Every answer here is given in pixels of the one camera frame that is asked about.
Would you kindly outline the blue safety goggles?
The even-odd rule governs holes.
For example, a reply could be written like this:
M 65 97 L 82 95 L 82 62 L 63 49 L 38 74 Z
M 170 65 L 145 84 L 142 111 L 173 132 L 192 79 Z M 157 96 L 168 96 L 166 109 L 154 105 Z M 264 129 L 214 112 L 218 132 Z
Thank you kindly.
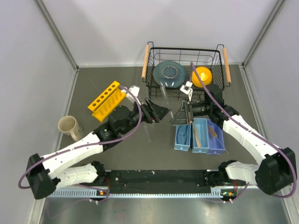
M 177 144 L 186 145 L 188 126 L 179 126 L 177 130 Z

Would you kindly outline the wooden test tube holder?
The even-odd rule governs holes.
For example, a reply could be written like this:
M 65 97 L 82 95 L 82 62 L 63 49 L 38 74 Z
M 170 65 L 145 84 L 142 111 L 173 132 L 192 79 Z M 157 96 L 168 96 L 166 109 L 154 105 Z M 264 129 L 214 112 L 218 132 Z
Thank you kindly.
M 198 130 L 196 128 L 196 125 L 194 123 L 193 123 L 193 131 L 194 131 L 197 147 L 200 148 L 201 144 L 200 144 L 200 140 L 199 140 L 199 134 L 198 134 Z

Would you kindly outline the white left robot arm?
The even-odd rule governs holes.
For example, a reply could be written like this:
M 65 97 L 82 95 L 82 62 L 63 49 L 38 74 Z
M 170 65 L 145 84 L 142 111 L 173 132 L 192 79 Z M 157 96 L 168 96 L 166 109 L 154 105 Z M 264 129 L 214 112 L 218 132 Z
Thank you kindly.
M 168 112 L 168 108 L 158 106 L 150 99 L 145 104 L 134 103 L 133 110 L 117 106 L 105 123 L 79 141 L 55 153 L 30 156 L 26 178 L 34 198 L 46 198 L 56 189 L 65 186 L 103 184 L 106 171 L 100 162 L 94 161 L 75 168 L 73 165 L 116 146 L 124 138 L 131 136 L 142 122 L 160 122 Z

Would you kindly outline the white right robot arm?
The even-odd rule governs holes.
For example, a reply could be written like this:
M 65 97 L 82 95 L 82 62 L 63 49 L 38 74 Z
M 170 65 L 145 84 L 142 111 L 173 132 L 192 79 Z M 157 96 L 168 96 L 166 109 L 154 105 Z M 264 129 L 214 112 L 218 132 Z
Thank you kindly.
M 238 141 L 256 164 L 245 164 L 236 160 L 223 162 L 219 166 L 218 179 L 228 185 L 233 180 L 240 180 L 256 185 L 267 195 L 292 184 L 291 192 L 297 187 L 295 153 L 290 148 L 280 148 L 269 142 L 252 128 L 233 107 L 224 103 L 222 89 L 216 84 L 204 87 L 204 101 L 191 103 L 183 100 L 180 110 L 169 122 L 171 126 L 188 125 L 195 117 L 208 116 L 223 132 Z

